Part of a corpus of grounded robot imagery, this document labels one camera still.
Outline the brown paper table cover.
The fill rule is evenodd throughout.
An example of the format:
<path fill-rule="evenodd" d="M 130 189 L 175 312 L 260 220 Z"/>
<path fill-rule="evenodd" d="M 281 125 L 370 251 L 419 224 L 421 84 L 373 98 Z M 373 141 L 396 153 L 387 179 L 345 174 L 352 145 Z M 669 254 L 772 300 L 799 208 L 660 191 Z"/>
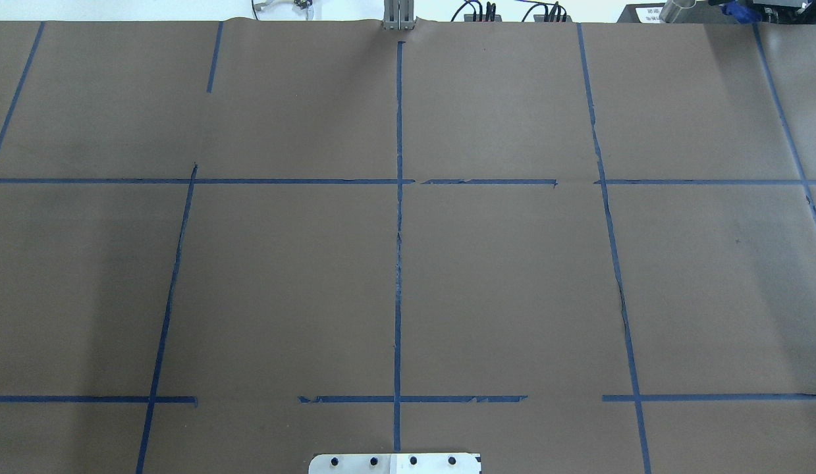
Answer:
<path fill-rule="evenodd" d="M 816 473 L 816 26 L 0 22 L 0 473 Z"/>

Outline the silver metal cup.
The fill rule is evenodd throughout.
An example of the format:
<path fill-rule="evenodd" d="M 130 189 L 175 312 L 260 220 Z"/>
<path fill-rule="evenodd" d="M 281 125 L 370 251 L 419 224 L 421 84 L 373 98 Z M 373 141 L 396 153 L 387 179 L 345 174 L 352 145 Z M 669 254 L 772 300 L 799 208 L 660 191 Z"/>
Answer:
<path fill-rule="evenodd" d="M 696 5 L 695 0 L 667 0 L 661 8 L 660 21 L 667 24 L 688 23 Z"/>

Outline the aluminium frame post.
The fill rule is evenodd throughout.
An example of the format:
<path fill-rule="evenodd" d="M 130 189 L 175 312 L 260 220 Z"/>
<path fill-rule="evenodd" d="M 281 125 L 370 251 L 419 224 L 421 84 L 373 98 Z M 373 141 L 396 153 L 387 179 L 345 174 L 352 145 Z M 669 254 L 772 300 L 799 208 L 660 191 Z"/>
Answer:
<path fill-rule="evenodd" d="M 414 0 L 384 0 L 383 29 L 413 30 L 416 27 Z"/>

